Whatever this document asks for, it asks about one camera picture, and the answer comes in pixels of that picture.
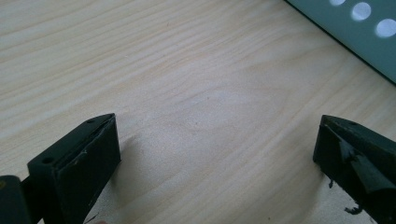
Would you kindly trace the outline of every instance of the screw hole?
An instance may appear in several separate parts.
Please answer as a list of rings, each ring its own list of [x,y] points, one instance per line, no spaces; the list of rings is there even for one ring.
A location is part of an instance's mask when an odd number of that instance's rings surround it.
[[[356,4],[352,9],[352,19],[354,21],[364,21],[371,15],[371,7],[365,2]]]
[[[53,162],[53,158],[52,157],[47,157],[46,159],[43,160],[44,164],[49,164]]]
[[[392,19],[382,20],[376,26],[375,34],[381,38],[387,38],[396,35],[396,21]]]
[[[346,0],[330,0],[330,4],[334,7],[341,6],[345,3]]]

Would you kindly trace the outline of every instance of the wooden table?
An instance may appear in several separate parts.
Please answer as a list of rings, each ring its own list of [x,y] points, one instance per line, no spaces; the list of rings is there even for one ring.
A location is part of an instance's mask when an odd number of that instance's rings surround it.
[[[117,115],[87,219],[372,223],[312,162],[322,114],[396,139],[396,88],[287,3],[2,1],[0,175]]]

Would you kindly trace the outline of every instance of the dark plastic part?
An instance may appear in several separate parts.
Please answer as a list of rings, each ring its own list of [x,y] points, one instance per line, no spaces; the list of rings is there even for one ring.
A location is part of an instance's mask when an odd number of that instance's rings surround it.
[[[0,176],[0,223],[32,223],[21,181],[14,175]]]
[[[22,182],[0,177],[0,223],[83,223],[119,163],[115,115],[83,122],[29,161]]]
[[[376,222],[396,223],[396,143],[358,123],[322,117],[314,162]]]

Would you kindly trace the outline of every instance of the clamp jaw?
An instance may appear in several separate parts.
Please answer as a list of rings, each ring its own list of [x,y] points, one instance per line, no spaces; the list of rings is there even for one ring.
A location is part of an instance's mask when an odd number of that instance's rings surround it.
[[[22,182],[0,176],[0,223],[82,223],[119,163],[115,115],[81,123],[29,161]]]
[[[358,123],[324,115],[314,162],[378,223],[396,223],[396,143]]]

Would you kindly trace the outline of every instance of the black clamp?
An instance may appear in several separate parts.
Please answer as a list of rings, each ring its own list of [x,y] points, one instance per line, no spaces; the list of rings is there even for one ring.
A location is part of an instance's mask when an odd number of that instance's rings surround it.
[[[116,117],[89,119],[28,162],[29,176],[0,176],[0,223],[82,223],[120,163]]]
[[[396,143],[358,123],[323,116],[314,162],[377,223],[396,223]]]

